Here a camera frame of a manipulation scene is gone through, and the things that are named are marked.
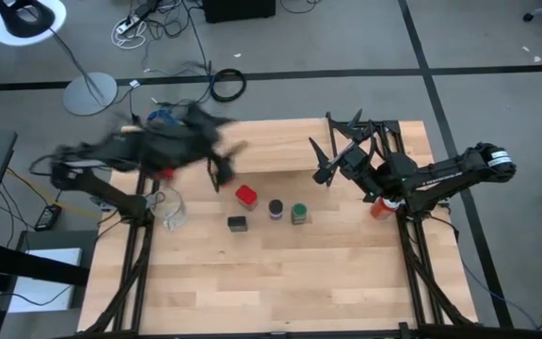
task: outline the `wooden table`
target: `wooden table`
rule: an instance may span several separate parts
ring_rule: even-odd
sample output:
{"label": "wooden table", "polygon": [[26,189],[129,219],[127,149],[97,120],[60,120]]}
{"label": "wooden table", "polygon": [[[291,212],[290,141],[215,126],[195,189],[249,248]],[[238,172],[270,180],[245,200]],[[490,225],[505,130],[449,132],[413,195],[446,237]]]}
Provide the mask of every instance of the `wooden table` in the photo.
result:
{"label": "wooden table", "polygon": [[[400,125],[407,154],[420,166],[431,162],[423,122]],[[316,160],[308,137],[331,154],[327,122],[241,122],[224,134],[227,144],[250,144],[236,159],[240,174],[216,194],[203,162],[178,171],[174,187],[183,195],[188,221],[175,233],[156,222],[139,332],[388,330],[403,321],[414,328],[395,218],[373,219],[362,192],[340,174],[330,188],[311,178]],[[336,142],[340,150],[347,140],[336,135]],[[111,183],[134,192],[136,177],[115,172]],[[235,201],[234,191],[243,184],[258,192],[253,212]],[[272,221],[266,208],[272,199],[287,208],[308,205],[307,223],[292,225],[289,210]],[[247,216],[248,232],[233,234],[227,217],[241,215]],[[449,219],[442,210],[435,215]],[[475,319],[452,230],[433,219],[423,227],[438,285],[463,315]],[[117,227],[99,240],[79,330],[95,321],[116,292],[127,234]],[[430,316],[424,288],[422,295]],[[133,296],[128,300],[127,314]]]}

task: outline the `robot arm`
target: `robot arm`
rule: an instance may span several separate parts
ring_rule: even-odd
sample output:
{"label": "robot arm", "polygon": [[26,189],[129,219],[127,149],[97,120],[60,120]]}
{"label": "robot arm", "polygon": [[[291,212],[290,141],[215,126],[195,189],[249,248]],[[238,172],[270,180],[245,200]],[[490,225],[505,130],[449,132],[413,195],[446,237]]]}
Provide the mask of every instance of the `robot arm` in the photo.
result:
{"label": "robot arm", "polygon": [[123,218],[141,220],[146,217],[146,199],[121,192],[95,176],[93,169],[109,167],[122,172],[140,169],[156,177],[208,159],[216,168],[211,178],[215,184],[223,185],[233,177],[231,157],[236,152],[217,154],[214,146],[220,141],[217,127],[229,122],[232,121],[213,117],[192,105],[181,124],[130,126],[108,134],[97,144],[59,146],[46,156],[51,158],[51,183],[61,190],[83,191],[109,202],[119,209]]}
{"label": "robot arm", "polygon": [[[385,154],[386,161],[373,168],[371,159],[377,149],[374,125],[363,129],[354,128],[360,112],[348,124],[331,121],[351,143],[329,160],[314,140],[310,139],[319,160],[319,170],[313,175],[318,184],[329,180],[334,170],[355,184],[365,193],[365,202],[374,202],[378,197],[394,202],[405,201],[408,213],[422,217],[438,202],[454,194],[482,183],[505,183],[516,173],[516,165],[509,154],[500,147],[479,143],[461,155],[418,168],[417,164],[403,153]],[[359,144],[367,139],[372,142],[369,153]]]}

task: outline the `white floor lamp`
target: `white floor lamp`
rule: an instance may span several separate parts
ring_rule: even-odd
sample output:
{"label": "white floor lamp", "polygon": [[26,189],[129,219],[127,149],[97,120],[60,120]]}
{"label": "white floor lamp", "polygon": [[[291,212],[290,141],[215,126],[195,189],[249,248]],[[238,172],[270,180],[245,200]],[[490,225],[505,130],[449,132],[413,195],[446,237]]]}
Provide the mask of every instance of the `white floor lamp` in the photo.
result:
{"label": "white floor lamp", "polygon": [[[39,0],[41,4],[51,9],[56,18],[46,31],[30,38],[19,38],[8,32],[0,14],[0,42],[14,47],[33,45],[49,38],[54,38],[60,47],[72,58],[65,43],[57,35],[57,31],[66,21],[66,7],[59,0]],[[64,90],[63,104],[74,115],[88,116],[108,108],[116,99],[118,86],[116,80],[106,73],[87,73],[78,63],[72,61],[81,74],[72,80]]]}

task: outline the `red cube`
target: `red cube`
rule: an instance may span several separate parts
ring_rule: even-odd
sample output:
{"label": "red cube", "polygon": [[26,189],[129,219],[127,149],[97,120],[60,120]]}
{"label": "red cube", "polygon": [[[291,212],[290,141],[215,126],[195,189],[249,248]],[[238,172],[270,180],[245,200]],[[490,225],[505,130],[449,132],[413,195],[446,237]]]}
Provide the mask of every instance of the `red cube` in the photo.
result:
{"label": "red cube", "polygon": [[240,188],[235,191],[235,196],[237,197],[237,201],[248,211],[254,210],[258,204],[256,192],[246,185],[241,185]]}

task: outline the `yellow cable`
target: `yellow cable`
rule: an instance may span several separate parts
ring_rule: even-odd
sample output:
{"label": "yellow cable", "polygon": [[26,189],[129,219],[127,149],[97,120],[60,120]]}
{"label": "yellow cable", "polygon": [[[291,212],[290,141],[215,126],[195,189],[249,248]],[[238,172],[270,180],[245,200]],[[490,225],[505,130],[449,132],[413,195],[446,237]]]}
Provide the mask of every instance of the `yellow cable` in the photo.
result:
{"label": "yellow cable", "polygon": [[27,185],[31,186],[34,190],[39,192],[39,194],[41,194],[41,196],[43,196],[43,198],[46,201],[48,201],[50,204],[58,205],[58,206],[66,209],[66,210],[69,210],[71,212],[74,212],[74,213],[76,213],[78,215],[81,215],[81,216],[84,216],[84,217],[94,218],[94,219],[96,219],[98,221],[100,221],[102,219],[102,216],[99,216],[99,215],[97,215],[95,213],[84,211],[84,210],[82,210],[80,208],[69,206],[69,205],[61,203],[61,202],[57,202],[56,199],[54,199],[51,195],[49,195],[48,193],[45,192],[43,187],[31,182],[30,180],[24,178],[23,176],[21,176],[19,174],[16,174],[15,172],[13,172],[13,171],[11,171],[9,169],[6,169],[6,173],[11,175],[11,176],[15,176],[18,179],[21,179],[21,181],[24,180]]}

